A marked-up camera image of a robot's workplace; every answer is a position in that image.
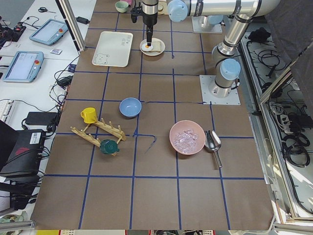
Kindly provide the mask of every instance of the white table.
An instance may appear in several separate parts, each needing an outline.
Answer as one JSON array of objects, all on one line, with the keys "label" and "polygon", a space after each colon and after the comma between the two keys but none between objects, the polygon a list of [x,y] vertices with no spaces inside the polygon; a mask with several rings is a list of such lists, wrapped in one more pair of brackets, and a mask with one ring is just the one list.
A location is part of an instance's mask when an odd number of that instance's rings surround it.
[{"label": "white table", "polygon": [[[73,10],[75,17],[84,17],[86,19],[91,19],[92,12],[95,6],[96,0],[70,0],[70,4]],[[49,11],[56,12],[43,12],[40,13],[38,9],[40,7],[46,7]],[[57,4],[54,0],[44,1],[44,0],[35,0],[34,3],[31,5],[30,9],[21,19],[21,21],[25,21],[29,16],[36,16],[39,18],[34,25],[41,26],[49,19],[56,19],[59,21],[63,21],[63,17],[57,7]],[[36,19],[31,17],[26,23],[32,24]],[[88,24],[77,23],[83,38],[85,38]],[[78,55],[76,47],[72,41],[71,35],[69,32],[66,32],[64,36],[57,41],[54,45],[48,46],[45,44],[37,43],[29,39],[29,36],[36,31],[35,28],[25,25],[26,30],[23,35],[20,37],[18,42],[6,42],[4,47],[0,50],[0,56],[14,56],[15,53],[19,50],[24,51],[42,51],[44,53],[44,57],[47,59],[57,59],[57,60],[70,60],[75,58]],[[61,49],[62,53],[60,55],[51,54],[52,49]]]},{"label": "white table", "polygon": [[[2,57],[0,65],[9,65],[13,57]],[[0,79],[0,99],[14,99],[23,100],[29,104],[35,105],[41,110],[47,111],[55,106],[55,101],[49,97],[51,86],[55,83],[54,73],[59,70],[63,70],[71,62],[71,60],[55,60],[45,59],[42,68],[40,69],[37,78],[31,83],[8,83],[3,82]],[[5,73],[7,68],[0,67],[0,72]],[[62,76],[73,75],[70,72],[64,72]],[[57,94],[63,94],[64,90],[55,88]],[[27,117],[28,112],[39,112],[36,108],[29,106],[25,103],[18,102],[14,113],[8,123],[15,130],[22,130],[21,122]],[[30,129],[41,128],[45,130],[45,126],[30,126]],[[52,145],[53,137],[45,141],[45,146],[50,149]],[[45,171],[48,159],[42,159],[39,170]],[[34,194],[39,191],[39,188],[35,188]],[[0,203],[7,200],[7,198],[0,198]],[[24,210],[14,211],[13,214],[21,214],[22,211],[26,211],[30,217],[34,210],[34,204],[28,204]],[[24,231],[22,234],[30,235],[35,234],[33,231]]]}]

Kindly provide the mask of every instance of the yellow cup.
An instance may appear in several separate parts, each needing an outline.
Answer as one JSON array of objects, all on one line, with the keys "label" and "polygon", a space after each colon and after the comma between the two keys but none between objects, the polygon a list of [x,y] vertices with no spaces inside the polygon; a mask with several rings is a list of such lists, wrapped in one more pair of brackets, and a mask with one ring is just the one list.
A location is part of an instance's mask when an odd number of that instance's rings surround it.
[{"label": "yellow cup", "polygon": [[85,123],[95,123],[98,121],[96,109],[89,107],[85,108],[81,113],[80,116],[84,119]]}]

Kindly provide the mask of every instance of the pink bowl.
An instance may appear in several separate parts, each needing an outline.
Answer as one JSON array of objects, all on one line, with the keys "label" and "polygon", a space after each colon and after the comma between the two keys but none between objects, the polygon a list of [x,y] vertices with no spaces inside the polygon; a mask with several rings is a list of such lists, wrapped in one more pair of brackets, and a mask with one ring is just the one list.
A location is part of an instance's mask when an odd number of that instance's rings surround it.
[{"label": "pink bowl", "polygon": [[[197,134],[199,137],[196,140],[197,145],[195,147],[195,150],[190,152],[190,153],[183,153],[183,152],[179,151],[174,146],[174,141],[175,141],[175,138],[176,138],[176,134],[183,133],[184,131],[189,130],[189,129],[192,129],[193,132],[195,134]],[[180,154],[183,154],[183,155],[195,154],[195,153],[198,153],[204,147],[204,144],[205,144],[205,133],[204,133],[204,130],[202,129],[202,127],[200,127],[194,121],[189,121],[189,120],[179,121],[179,122],[175,123],[175,125],[172,126],[172,128],[170,130],[170,142],[171,142],[171,145],[173,146],[173,148],[177,152],[179,152]]]}]

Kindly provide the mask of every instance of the tablet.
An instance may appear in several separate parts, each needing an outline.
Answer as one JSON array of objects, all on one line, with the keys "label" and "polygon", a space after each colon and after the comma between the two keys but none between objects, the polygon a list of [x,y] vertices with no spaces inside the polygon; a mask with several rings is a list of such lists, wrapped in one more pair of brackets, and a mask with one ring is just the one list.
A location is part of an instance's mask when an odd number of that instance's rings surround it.
[{"label": "tablet", "polygon": [[62,21],[49,19],[36,32],[29,36],[30,40],[46,45],[56,43],[67,32],[67,25]]},{"label": "tablet", "polygon": [[3,78],[4,82],[32,82],[44,61],[41,51],[17,51]]}]

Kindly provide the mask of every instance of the small dish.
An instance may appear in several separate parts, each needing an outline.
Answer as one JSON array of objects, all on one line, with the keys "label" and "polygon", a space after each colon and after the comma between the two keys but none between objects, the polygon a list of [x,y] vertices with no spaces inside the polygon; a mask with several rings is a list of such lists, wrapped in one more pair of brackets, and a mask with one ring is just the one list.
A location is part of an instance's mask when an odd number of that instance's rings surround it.
[{"label": "small dish", "polygon": [[145,55],[148,55],[148,56],[157,56],[157,55],[162,54],[162,53],[164,52],[164,50],[165,50],[165,44],[164,44],[164,42],[163,42],[162,40],[158,39],[158,38],[152,38],[152,42],[160,42],[160,43],[161,43],[161,51],[160,51],[160,52],[158,52],[158,51],[143,51],[143,50],[141,49],[141,47],[142,47],[142,45],[143,45],[144,43],[147,43],[147,39],[143,40],[143,41],[140,43],[140,45],[139,45],[139,48],[140,48],[141,52],[144,53]]},{"label": "small dish", "polygon": [[119,104],[119,110],[127,118],[136,117],[141,111],[141,103],[138,99],[129,97]]}]

